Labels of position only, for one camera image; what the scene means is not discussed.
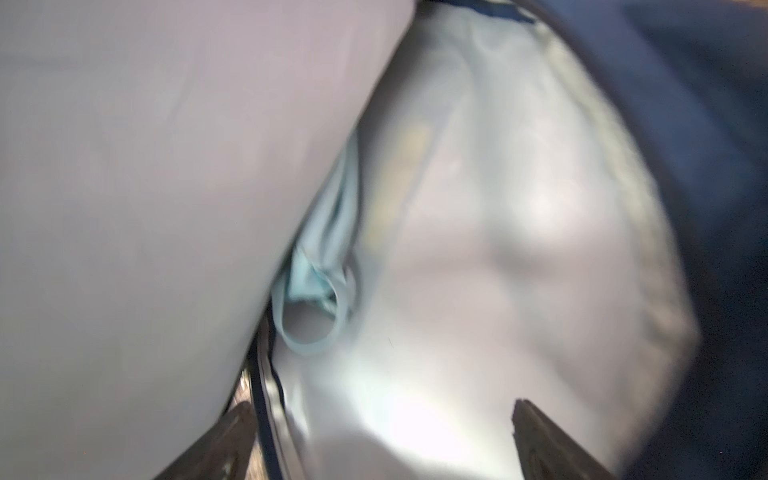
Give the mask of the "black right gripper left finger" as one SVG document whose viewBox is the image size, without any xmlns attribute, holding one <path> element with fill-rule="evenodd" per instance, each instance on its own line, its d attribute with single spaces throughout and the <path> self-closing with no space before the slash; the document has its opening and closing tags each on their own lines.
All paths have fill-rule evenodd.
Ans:
<svg viewBox="0 0 768 480">
<path fill-rule="evenodd" d="M 243 401 L 227 411 L 155 480 L 243 480 L 257 434 L 253 405 Z"/>
</svg>

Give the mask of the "navy blue student backpack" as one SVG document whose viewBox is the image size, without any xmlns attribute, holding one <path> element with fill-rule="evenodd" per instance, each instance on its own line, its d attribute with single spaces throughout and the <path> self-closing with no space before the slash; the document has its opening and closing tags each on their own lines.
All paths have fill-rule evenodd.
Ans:
<svg viewBox="0 0 768 480">
<path fill-rule="evenodd" d="M 271 290 L 349 136 L 356 300 Z M 5 1 L 1 475 L 767 475 L 763 1 Z"/>
</svg>

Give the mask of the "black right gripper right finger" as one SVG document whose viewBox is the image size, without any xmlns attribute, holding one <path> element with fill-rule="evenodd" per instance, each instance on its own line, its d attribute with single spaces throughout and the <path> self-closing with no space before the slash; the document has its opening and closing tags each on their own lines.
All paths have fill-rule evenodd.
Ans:
<svg viewBox="0 0 768 480">
<path fill-rule="evenodd" d="M 530 400 L 515 402 L 512 424 L 525 480 L 616 480 Z"/>
</svg>

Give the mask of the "light blue pencil pouch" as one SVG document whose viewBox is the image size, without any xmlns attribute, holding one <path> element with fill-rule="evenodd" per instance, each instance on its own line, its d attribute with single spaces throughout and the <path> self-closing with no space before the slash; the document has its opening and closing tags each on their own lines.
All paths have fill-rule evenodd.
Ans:
<svg viewBox="0 0 768 480">
<path fill-rule="evenodd" d="M 271 290 L 272 319 L 277 333 L 296 354 L 328 349 L 342 333 L 356 300 L 356 280 L 347 259 L 360 214 L 360 155 L 354 131 L 303 220 L 285 266 Z M 302 342 L 285 329 L 285 308 L 308 303 L 331 319 L 324 337 Z"/>
</svg>

